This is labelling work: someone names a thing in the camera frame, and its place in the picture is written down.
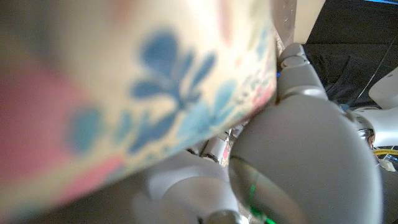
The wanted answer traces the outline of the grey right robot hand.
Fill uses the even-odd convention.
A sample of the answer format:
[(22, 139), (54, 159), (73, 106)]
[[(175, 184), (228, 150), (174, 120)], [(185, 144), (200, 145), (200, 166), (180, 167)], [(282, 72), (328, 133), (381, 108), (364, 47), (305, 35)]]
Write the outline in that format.
[(227, 169), (181, 152), (37, 223), (381, 223), (382, 184), (357, 119), (331, 102), (300, 44), (277, 99), (243, 129)]

